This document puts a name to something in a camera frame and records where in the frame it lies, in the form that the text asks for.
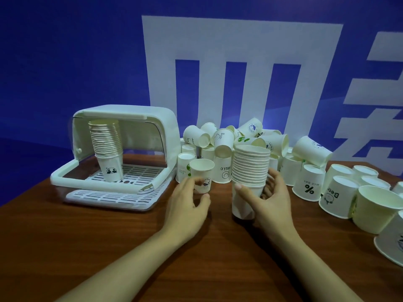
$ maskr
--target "stacked cup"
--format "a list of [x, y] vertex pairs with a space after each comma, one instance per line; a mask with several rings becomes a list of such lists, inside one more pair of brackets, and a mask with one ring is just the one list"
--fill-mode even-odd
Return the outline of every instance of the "stacked cup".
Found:
[[88, 123], [95, 156], [108, 182], [123, 179], [123, 148], [118, 120], [100, 119]]
[[243, 184], [260, 197], [266, 183], [270, 151], [253, 145], [238, 145], [232, 165], [232, 213], [240, 219], [253, 219], [252, 208], [235, 191], [235, 184]]

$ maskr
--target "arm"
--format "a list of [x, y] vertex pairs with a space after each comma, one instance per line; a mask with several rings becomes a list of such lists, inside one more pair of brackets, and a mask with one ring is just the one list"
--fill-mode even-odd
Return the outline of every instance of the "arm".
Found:
[[280, 173], [270, 169], [271, 178], [262, 199], [247, 187], [236, 185], [266, 235], [281, 250], [313, 301], [359, 302], [362, 300], [345, 284], [298, 235], [291, 217], [291, 201]]
[[203, 225], [210, 198], [208, 194], [204, 194], [199, 206], [195, 207], [194, 184], [193, 178], [186, 178], [175, 188], [168, 202], [161, 231], [69, 291], [57, 302], [133, 300], [155, 270], [180, 246], [194, 237]]

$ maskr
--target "person's right hand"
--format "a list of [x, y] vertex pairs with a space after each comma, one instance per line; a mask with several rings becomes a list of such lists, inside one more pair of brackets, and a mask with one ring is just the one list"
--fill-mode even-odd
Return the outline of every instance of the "person's right hand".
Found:
[[267, 199], [255, 196], [241, 184], [236, 184], [235, 190], [255, 211], [257, 221], [270, 239], [298, 235], [291, 217], [287, 186], [278, 171], [270, 168], [269, 174], [272, 178], [266, 181], [262, 194], [262, 198]]

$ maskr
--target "person's left hand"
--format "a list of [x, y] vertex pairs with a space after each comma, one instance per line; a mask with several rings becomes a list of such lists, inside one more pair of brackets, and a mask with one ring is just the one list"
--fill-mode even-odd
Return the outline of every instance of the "person's left hand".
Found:
[[193, 203], [193, 189], [196, 184], [202, 184], [204, 178], [185, 178], [174, 190], [168, 201], [165, 222], [162, 231], [184, 244], [193, 238], [202, 227], [210, 206], [210, 195], [204, 194], [200, 204]]

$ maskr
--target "percent sign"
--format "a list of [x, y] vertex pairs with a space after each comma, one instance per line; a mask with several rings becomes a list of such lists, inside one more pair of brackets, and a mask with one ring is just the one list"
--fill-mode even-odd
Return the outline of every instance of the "percent sign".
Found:
[[305, 193], [310, 193], [310, 194], [313, 194], [314, 193], [314, 191], [312, 191], [313, 189], [314, 189], [314, 187], [313, 186], [309, 186], [309, 185], [305, 185], [305, 188], [307, 188], [307, 190], [305, 191]]

